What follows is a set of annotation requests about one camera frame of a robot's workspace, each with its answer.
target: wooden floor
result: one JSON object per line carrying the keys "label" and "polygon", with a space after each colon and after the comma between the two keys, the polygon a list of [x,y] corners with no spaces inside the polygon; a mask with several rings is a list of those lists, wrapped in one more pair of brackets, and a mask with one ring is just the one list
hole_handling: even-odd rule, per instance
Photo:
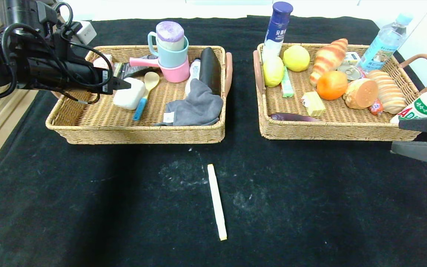
{"label": "wooden floor", "polygon": [[29,108],[29,105],[34,100],[36,94],[37,91],[29,91],[29,93],[27,93],[24,98],[22,98],[22,100],[19,102],[19,105],[17,105],[17,107],[12,111],[11,115],[0,128],[0,149],[6,141],[7,137],[11,134],[14,127],[19,122],[22,115],[24,115],[27,108]]}

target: can lid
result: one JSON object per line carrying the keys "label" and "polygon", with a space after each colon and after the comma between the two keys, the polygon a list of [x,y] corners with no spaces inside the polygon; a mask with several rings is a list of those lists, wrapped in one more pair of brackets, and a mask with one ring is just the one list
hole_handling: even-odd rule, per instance
{"label": "can lid", "polygon": [[273,4],[273,15],[271,21],[278,24],[287,24],[293,12],[293,6],[288,2],[276,2]]}
{"label": "can lid", "polygon": [[408,25],[413,20],[413,14],[411,13],[400,13],[396,18],[396,22],[401,25]]}
{"label": "can lid", "polygon": [[360,79],[360,71],[356,66],[342,65],[337,68],[338,71],[343,72],[347,75],[347,80],[355,81]]}

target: blue spoon handle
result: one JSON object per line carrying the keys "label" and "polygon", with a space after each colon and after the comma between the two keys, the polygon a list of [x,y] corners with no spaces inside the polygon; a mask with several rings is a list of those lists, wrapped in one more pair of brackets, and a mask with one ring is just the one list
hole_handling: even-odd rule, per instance
{"label": "blue spoon handle", "polygon": [[133,117],[134,121],[139,121],[139,119],[141,118],[141,114],[143,113],[144,106],[146,106],[147,101],[147,98],[141,98],[141,100],[139,100],[138,107],[136,108],[136,112]]}

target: butter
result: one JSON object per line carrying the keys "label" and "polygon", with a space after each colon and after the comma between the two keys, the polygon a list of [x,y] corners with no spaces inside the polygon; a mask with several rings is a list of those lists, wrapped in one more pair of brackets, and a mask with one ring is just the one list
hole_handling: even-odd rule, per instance
{"label": "butter", "polygon": [[301,99],[309,116],[320,117],[324,114],[325,106],[317,92],[304,93]]}

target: blue bottle cap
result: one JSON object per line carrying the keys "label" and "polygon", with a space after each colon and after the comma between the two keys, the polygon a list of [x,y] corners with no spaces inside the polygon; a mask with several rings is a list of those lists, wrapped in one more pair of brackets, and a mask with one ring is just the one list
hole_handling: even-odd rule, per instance
{"label": "blue bottle cap", "polygon": [[273,15],[271,15],[271,21],[278,24],[287,24],[289,17],[293,12],[293,6],[286,2],[276,2],[273,4]]}
{"label": "blue bottle cap", "polygon": [[400,13],[396,18],[396,22],[398,22],[401,25],[409,25],[412,20],[413,20],[413,14],[411,13]]}

